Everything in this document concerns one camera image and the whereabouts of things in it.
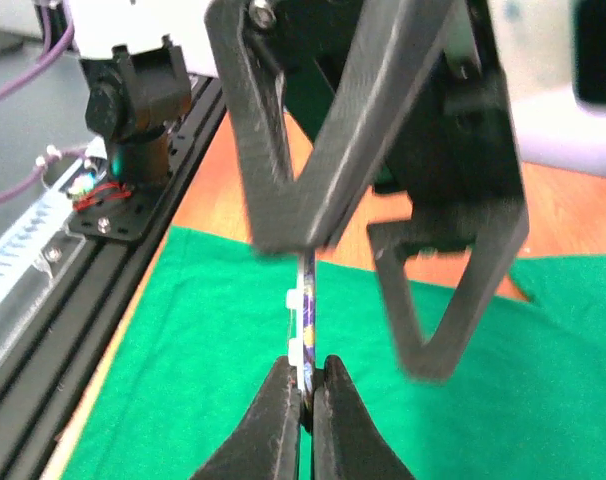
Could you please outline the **round blue brooch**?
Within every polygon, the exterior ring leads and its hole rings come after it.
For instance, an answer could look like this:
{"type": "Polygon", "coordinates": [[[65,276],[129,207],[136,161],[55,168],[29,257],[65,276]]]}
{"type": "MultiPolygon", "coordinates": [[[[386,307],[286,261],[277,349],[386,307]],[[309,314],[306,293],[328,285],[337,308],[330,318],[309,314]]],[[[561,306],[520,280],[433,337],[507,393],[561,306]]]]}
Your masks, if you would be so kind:
{"type": "Polygon", "coordinates": [[[296,370],[301,392],[302,425],[312,431],[316,373],[316,255],[305,252],[297,259],[296,286],[286,294],[286,307],[295,320],[295,335],[288,340],[288,361],[296,370]]]}

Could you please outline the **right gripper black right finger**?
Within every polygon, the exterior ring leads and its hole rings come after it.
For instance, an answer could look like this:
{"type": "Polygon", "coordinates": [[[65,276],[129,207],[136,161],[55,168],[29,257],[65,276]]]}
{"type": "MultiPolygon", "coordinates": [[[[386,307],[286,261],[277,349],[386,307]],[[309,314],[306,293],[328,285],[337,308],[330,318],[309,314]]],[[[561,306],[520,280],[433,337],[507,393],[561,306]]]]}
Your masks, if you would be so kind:
{"type": "Polygon", "coordinates": [[[412,479],[414,475],[386,443],[343,361],[326,358],[314,393],[314,479],[412,479]]]}

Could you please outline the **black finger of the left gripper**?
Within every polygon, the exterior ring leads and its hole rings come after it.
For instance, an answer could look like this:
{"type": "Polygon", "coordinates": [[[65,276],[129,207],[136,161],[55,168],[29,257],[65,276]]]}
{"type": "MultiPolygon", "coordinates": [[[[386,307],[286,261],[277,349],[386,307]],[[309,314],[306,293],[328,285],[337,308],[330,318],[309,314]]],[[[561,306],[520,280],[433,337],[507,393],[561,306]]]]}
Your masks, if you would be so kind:
{"type": "Polygon", "coordinates": [[[528,231],[522,199],[416,206],[408,220],[368,226],[392,338],[408,376],[452,376],[528,231]],[[422,328],[409,273],[453,289],[432,334],[422,328]]]}

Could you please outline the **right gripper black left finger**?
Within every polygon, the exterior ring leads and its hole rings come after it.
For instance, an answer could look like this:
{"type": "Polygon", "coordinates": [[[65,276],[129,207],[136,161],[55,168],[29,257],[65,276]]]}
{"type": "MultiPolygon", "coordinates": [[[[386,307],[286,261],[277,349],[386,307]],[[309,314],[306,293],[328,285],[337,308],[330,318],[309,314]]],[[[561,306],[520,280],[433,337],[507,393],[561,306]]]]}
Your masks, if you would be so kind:
{"type": "Polygon", "coordinates": [[[294,368],[280,356],[240,423],[192,477],[297,479],[301,408],[294,368]]]}

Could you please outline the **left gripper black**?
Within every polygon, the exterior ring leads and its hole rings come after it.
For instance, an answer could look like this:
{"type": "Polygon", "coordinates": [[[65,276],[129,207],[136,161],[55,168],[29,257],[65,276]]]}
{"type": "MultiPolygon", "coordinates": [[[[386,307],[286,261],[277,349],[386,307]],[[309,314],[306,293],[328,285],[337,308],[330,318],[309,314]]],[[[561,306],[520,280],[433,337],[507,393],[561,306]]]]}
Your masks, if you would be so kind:
{"type": "Polygon", "coordinates": [[[258,251],[337,244],[367,188],[526,203],[486,2],[215,1],[205,24],[258,251]]]}

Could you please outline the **green t-shirt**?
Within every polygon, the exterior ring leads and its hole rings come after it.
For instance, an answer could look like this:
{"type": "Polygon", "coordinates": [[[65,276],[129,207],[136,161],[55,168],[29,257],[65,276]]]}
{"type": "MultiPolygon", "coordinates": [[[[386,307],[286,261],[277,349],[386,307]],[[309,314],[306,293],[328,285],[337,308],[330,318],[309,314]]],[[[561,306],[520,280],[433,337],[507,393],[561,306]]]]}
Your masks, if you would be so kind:
{"type": "MultiPolygon", "coordinates": [[[[286,352],[292,258],[171,230],[67,467],[69,479],[185,479],[286,352]]],[[[606,479],[606,256],[517,261],[453,376],[399,368],[374,274],[321,263],[317,355],[338,355],[421,479],[606,479]]]]}

